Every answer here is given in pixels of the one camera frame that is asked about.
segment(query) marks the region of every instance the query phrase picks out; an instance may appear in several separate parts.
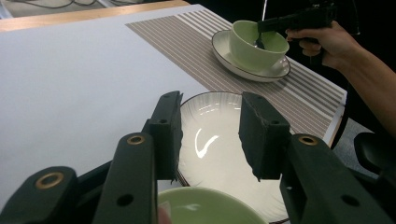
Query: finger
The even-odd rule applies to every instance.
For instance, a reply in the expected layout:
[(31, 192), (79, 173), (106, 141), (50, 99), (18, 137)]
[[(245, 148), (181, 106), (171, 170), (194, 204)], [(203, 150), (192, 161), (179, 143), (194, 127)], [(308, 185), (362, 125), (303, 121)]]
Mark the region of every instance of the finger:
[(317, 56), (319, 54), (320, 54), (320, 50), (303, 49), (303, 55), (308, 57)]
[(158, 207), (158, 223), (172, 224), (170, 217), (168, 216), (168, 214), (166, 214), (166, 211), (161, 207)]
[(300, 45), (300, 47), (303, 48), (303, 49), (308, 49), (308, 50), (321, 50), (321, 45), (320, 45), (320, 44), (311, 42), (311, 41), (306, 40), (306, 39), (300, 40), (299, 45)]
[(330, 24), (330, 27), (332, 27), (332, 28), (342, 28), (342, 26), (340, 25), (340, 23), (338, 23), (338, 21), (332, 21), (332, 23)]
[(302, 29), (302, 30), (291, 30), (287, 29), (285, 32), (289, 38), (303, 39), (303, 38), (315, 38), (319, 39), (322, 36), (322, 30), (329, 29), (328, 27), (318, 29)]

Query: white saucer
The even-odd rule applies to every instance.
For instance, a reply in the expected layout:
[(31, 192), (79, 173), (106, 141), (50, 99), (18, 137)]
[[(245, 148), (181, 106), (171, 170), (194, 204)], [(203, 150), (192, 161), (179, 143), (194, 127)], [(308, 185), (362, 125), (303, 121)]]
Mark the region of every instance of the white saucer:
[(229, 48), (230, 30), (219, 31), (212, 37), (213, 51), (216, 58), (231, 72), (240, 77), (244, 77), (253, 81), (273, 82), (280, 80), (290, 72), (290, 62), (284, 57), (275, 63), (270, 69), (266, 69), (257, 73), (247, 71), (238, 66), (233, 60)]
[(183, 138), (178, 179), (183, 186), (216, 189), (255, 209), (269, 223), (288, 219), (280, 180), (253, 175), (239, 139), (242, 95), (206, 92), (180, 108)]

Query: black cable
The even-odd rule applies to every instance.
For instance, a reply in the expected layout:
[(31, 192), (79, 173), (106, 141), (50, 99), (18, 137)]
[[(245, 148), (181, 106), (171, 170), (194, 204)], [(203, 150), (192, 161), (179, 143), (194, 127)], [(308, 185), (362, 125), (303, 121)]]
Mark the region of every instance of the black cable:
[(120, 1), (120, 0), (109, 0), (112, 4), (118, 6), (118, 7), (122, 7), (122, 6), (129, 6), (129, 5), (136, 5), (139, 3), (134, 3), (134, 2), (124, 2), (124, 1)]
[(92, 0), (92, 2), (90, 2), (89, 4), (83, 4), (83, 3), (76, 2), (76, 0), (71, 0), (70, 3), (67, 3), (67, 4), (65, 4), (65, 5), (63, 5), (63, 6), (48, 7), (48, 6), (43, 6), (43, 5), (31, 3), (31, 2), (26, 1), (26, 0), (7, 0), (7, 1), (9, 1), (9, 2), (24, 3), (24, 4), (31, 5), (31, 6), (35, 6), (35, 7), (44, 7), (44, 8), (51, 8), (51, 9), (62, 8), (62, 7), (68, 7), (68, 6), (72, 5), (72, 4), (76, 4), (76, 5), (81, 6), (81, 7), (87, 7), (87, 6), (93, 5), (93, 4), (95, 4), (95, 3), (97, 2), (97, 0)]

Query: human hand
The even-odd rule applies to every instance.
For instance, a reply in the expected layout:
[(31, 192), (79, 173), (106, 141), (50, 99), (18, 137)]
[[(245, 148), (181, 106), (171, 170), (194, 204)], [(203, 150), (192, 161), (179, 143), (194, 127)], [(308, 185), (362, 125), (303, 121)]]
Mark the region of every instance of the human hand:
[[(349, 62), (358, 52), (359, 43), (340, 25), (332, 21), (331, 27), (319, 29), (302, 29), (287, 31), (287, 40), (301, 39), (300, 47), (306, 56), (316, 56), (324, 50), (322, 64), (338, 69), (340, 64)], [(315, 38), (318, 43), (313, 43), (305, 38)]]
[(159, 224), (172, 224), (171, 218), (166, 213), (165, 209), (158, 207), (158, 223)]

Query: light green bowl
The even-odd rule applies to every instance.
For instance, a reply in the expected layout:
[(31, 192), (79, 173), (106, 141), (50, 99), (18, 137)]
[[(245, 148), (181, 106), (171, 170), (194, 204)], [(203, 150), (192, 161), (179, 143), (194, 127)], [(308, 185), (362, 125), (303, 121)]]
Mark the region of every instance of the light green bowl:
[(183, 187), (159, 193), (170, 205), (172, 224), (268, 224), (235, 197), (214, 189)]
[(265, 49), (254, 47), (259, 37), (257, 22), (236, 21), (230, 32), (230, 52), (239, 66), (248, 71), (260, 72), (271, 68), (285, 57), (289, 43), (281, 34), (271, 31), (262, 33)]

